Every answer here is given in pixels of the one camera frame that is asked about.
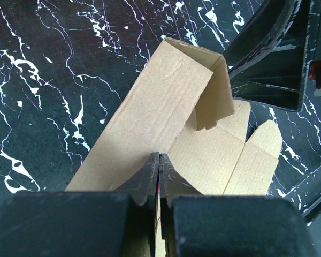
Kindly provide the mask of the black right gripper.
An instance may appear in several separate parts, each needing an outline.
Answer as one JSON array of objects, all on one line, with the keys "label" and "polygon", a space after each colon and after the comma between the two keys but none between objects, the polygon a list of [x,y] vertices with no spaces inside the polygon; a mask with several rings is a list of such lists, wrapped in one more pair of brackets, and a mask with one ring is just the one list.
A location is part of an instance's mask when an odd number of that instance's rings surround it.
[{"label": "black right gripper", "polygon": [[321,96],[321,1],[264,1],[223,55],[233,96],[300,111]]}]

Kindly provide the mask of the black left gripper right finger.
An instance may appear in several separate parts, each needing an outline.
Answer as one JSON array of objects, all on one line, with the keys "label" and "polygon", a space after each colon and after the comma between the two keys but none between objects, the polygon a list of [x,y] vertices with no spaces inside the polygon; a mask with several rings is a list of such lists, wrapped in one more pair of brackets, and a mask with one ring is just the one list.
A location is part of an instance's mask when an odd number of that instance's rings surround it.
[{"label": "black left gripper right finger", "polygon": [[159,157],[166,256],[316,256],[306,224],[287,200],[203,195]]}]

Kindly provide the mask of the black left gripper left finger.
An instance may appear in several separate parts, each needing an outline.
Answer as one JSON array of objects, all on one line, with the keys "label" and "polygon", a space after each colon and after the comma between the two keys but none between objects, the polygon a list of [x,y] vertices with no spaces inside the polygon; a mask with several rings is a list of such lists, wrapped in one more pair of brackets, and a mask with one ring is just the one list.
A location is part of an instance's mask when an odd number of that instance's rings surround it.
[{"label": "black left gripper left finger", "polygon": [[114,191],[18,193],[0,207],[0,256],[154,256],[159,153]]}]

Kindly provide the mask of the brown cardboard box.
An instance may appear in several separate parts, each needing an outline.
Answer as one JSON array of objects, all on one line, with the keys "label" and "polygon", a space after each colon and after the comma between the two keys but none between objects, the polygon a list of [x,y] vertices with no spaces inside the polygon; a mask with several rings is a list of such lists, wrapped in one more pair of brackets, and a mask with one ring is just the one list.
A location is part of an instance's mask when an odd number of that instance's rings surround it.
[{"label": "brown cardboard box", "polygon": [[[114,191],[159,153],[203,195],[266,196],[282,136],[272,120],[247,135],[249,115],[232,98],[223,55],[164,39],[67,190]],[[158,171],[154,256],[166,256],[159,195]]]}]

